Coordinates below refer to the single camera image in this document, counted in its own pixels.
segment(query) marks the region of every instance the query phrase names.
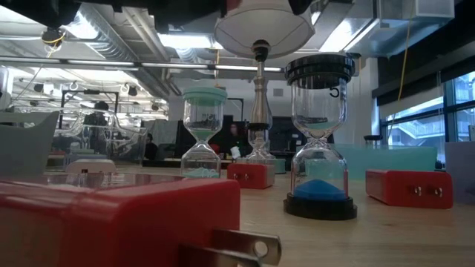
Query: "clear plastic container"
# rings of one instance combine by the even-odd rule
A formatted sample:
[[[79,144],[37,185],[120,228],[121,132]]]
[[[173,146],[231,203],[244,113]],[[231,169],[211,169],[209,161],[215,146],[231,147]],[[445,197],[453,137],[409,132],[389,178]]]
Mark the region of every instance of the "clear plastic container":
[[[208,141],[223,127],[223,106],[228,97],[219,88],[188,88],[183,93],[183,125],[196,139],[181,158],[181,174],[188,178],[219,178],[220,157]]]
[[[111,159],[117,167],[141,166],[146,128],[123,128],[115,113],[83,108],[12,107],[13,112],[52,112],[60,116],[49,156],[49,169],[64,169],[78,159]]]
[[[355,71],[345,54],[322,53],[289,63],[292,121],[307,137],[293,157],[286,210],[301,217],[346,220],[356,216],[348,196],[347,163],[327,138],[347,116],[347,82]]]

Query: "white wall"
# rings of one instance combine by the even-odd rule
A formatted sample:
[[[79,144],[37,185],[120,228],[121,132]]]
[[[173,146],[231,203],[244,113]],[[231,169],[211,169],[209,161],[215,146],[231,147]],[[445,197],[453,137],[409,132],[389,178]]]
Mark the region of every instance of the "white wall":
[[[363,136],[379,134],[379,111],[371,97],[378,86],[378,59],[366,59],[359,76],[347,85],[347,121],[334,133],[336,143],[364,144]]]

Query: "yellow cable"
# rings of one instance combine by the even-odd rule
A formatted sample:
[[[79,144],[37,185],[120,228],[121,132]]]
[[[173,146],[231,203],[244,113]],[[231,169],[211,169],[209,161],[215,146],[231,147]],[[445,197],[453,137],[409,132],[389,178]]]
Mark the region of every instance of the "yellow cable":
[[[62,36],[59,37],[59,38],[56,39],[56,40],[53,40],[53,41],[45,41],[45,40],[42,40],[42,41],[43,41],[45,44],[54,44],[54,43],[56,43],[56,42],[61,41],[65,36],[66,36],[66,32],[64,32],[64,33],[62,34]]]
[[[410,10],[410,18],[409,18],[409,24],[407,25],[407,35],[406,35],[406,48],[404,50],[404,59],[402,60],[402,74],[401,74],[401,84],[399,85],[399,94],[398,94],[398,100],[399,102],[401,100],[401,95],[402,95],[402,87],[404,85],[404,74],[406,72],[406,61],[407,61],[407,50],[409,48],[409,37],[410,37],[410,25],[413,22],[413,17],[414,17],[414,6],[416,3],[413,4],[411,10]],[[389,137],[391,136],[391,131],[393,130],[393,124],[394,124],[394,119],[396,119],[396,114],[393,114],[393,121],[391,122],[390,129],[389,129],[389,134],[387,135],[387,139],[389,140]]]

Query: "red power adapter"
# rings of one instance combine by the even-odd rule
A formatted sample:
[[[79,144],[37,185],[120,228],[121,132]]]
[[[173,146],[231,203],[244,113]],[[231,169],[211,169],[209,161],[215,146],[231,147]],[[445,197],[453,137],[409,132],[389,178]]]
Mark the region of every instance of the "red power adapter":
[[[366,171],[366,193],[388,205],[452,208],[452,178],[438,171]]]
[[[101,189],[0,182],[0,221],[0,266],[260,266],[281,255],[278,237],[238,231],[240,188],[223,179]]]
[[[228,165],[228,179],[239,182],[241,188],[265,189],[274,184],[274,165],[233,163]]]

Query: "ceiling light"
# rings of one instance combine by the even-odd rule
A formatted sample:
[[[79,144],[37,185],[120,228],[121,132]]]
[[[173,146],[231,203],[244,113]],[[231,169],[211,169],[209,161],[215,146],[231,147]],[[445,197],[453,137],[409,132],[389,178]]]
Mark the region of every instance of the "ceiling light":
[[[129,96],[137,96],[137,87],[129,86],[128,87],[128,95]]]
[[[264,67],[264,71],[268,72],[282,72],[281,67]]]
[[[43,91],[43,87],[44,87],[43,84],[35,84],[33,86],[33,90],[35,90],[35,92],[41,93]]]
[[[257,71],[258,67],[253,66],[233,66],[233,65],[216,65],[217,70],[249,70],[249,71]],[[265,71],[269,72],[281,72],[282,69],[279,67],[265,67]]]
[[[312,17],[311,17],[312,25],[315,25],[315,23],[318,21],[318,17],[320,16],[320,14],[321,14],[320,11],[317,11],[312,14]]]
[[[172,48],[210,48],[207,35],[158,34],[164,46]]]
[[[79,101],[82,101],[83,99],[79,96],[74,96],[72,93],[66,93],[65,96],[71,98],[73,97],[75,100],[79,100]]]
[[[213,48],[215,48],[215,49],[223,49],[223,46],[222,46],[220,43],[218,43],[218,42],[214,42]]]
[[[346,52],[353,48],[358,42],[360,42],[363,37],[365,37],[377,24],[379,24],[379,19],[375,19],[370,26],[366,27],[360,34],[357,35],[343,50]]]
[[[76,65],[106,65],[106,66],[134,66],[133,62],[112,62],[107,60],[76,60],[69,59],[69,63]]]
[[[59,59],[20,58],[15,56],[0,56],[0,62],[27,62],[27,63],[61,63]]]
[[[353,38],[351,24],[344,19],[320,47],[320,52],[340,52]]]
[[[66,30],[80,39],[95,39],[99,32],[88,22],[88,20],[78,12],[74,17],[74,21],[69,25],[65,25]]]
[[[91,102],[80,102],[79,104],[88,108],[94,108],[94,104]]]
[[[137,102],[137,101],[119,101],[118,104],[121,104],[121,105],[140,105],[140,103]]]
[[[153,111],[158,111],[159,106],[157,105],[157,103],[151,103],[151,109],[152,109]]]
[[[174,67],[174,68],[185,68],[185,69],[207,69],[208,65],[202,64],[180,64],[180,63],[142,63],[143,67]]]

